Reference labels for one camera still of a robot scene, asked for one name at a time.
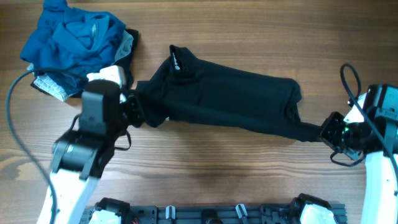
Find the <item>black t-shirt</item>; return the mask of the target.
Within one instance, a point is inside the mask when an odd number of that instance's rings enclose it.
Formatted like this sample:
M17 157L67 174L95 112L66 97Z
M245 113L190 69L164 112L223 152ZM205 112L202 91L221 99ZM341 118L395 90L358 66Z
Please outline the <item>black t-shirt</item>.
M300 119L299 84L225 67L171 45L170 55L150 80L139 81L146 122L166 119L230 126L302 142L318 142L320 127Z

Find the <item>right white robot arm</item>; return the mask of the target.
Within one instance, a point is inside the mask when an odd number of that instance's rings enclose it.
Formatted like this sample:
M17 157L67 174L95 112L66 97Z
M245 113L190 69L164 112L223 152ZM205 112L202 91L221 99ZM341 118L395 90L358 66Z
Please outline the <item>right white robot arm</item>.
M320 139L334 154L365 162L361 223L397 223L397 87L369 86L347 115L324 121Z

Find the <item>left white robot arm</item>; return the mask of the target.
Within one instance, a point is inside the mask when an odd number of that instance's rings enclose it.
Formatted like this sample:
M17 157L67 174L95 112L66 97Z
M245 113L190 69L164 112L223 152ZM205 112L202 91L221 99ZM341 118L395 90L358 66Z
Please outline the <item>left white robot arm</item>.
M79 223L104 168L129 136L128 126L142 123L144 112L136 90L108 80L88 82L81 94L81 113L52 147L51 183L39 223Z

